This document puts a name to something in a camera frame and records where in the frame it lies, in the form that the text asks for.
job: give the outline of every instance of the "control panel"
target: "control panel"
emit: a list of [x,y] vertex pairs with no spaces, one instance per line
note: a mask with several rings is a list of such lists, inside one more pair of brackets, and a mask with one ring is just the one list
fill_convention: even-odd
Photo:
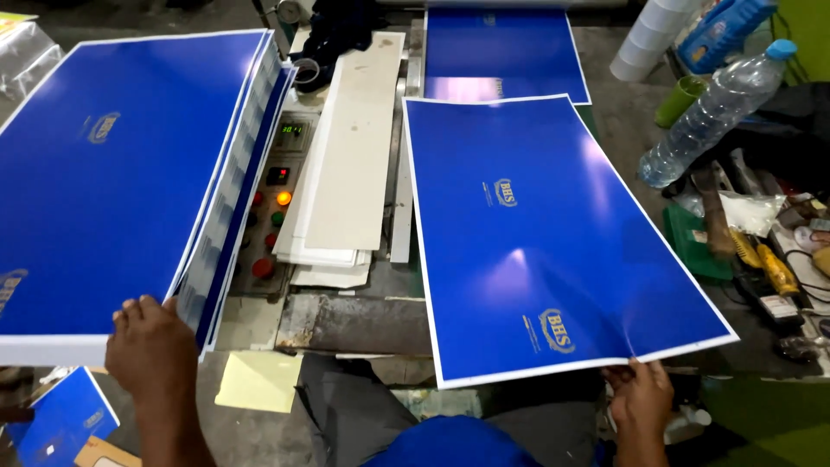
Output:
[[317,112],[285,111],[276,127],[271,152],[250,206],[237,255],[230,295],[263,297],[282,294],[292,265],[278,263],[271,253],[294,198]]

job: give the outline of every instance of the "blue shirt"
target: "blue shirt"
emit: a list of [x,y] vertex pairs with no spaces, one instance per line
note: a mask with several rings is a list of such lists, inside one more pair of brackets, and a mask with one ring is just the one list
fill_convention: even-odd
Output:
[[468,416],[437,416],[398,438],[365,467],[424,465],[499,465],[541,467],[508,434]]

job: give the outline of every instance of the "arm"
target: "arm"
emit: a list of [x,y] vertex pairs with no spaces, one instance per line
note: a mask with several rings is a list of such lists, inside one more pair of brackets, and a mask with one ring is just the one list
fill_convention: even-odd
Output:
[[659,361],[603,368],[614,389],[611,416],[617,424],[617,467],[668,467],[663,431],[674,388]]
[[106,369],[133,396],[147,467],[216,467],[196,411],[197,350],[176,301],[127,300],[113,314]]

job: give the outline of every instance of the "red button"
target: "red button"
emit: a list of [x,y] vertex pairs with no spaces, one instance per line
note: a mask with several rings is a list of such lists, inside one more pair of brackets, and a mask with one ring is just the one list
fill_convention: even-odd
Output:
[[274,277],[274,262],[269,258],[263,258],[254,263],[251,269],[255,278],[267,280]]

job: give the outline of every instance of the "blue bottle cap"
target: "blue bottle cap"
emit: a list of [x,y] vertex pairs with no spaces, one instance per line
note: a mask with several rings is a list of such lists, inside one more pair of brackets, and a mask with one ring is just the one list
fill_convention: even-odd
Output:
[[795,42],[787,39],[777,39],[767,47],[767,56],[773,60],[787,60],[797,50],[798,47],[796,47]]

